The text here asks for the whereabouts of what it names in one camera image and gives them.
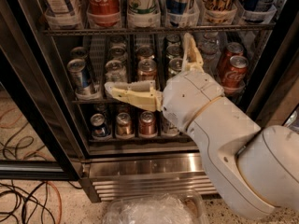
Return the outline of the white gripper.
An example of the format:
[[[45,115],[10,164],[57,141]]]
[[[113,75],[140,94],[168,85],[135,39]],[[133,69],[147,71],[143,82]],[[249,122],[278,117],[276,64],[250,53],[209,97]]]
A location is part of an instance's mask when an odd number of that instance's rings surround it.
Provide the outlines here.
[[[106,82],[107,94],[143,110],[162,110],[166,119],[185,132],[202,108],[224,95],[224,89],[211,75],[204,73],[202,55],[190,33],[183,36],[183,50],[182,70],[185,72],[170,78],[163,92],[156,90],[154,80],[145,80]]]

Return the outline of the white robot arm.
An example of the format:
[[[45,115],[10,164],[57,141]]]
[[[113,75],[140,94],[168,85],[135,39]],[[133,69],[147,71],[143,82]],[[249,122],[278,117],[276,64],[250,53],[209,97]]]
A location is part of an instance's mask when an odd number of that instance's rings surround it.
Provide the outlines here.
[[[205,173],[230,208],[263,219],[280,207],[299,211],[299,134],[261,128],[224,95],[203,69],[190,34],[183,36],[182,71],[163,91],[148,81],[107,82],[113,98],[164,117],[198,146]]]

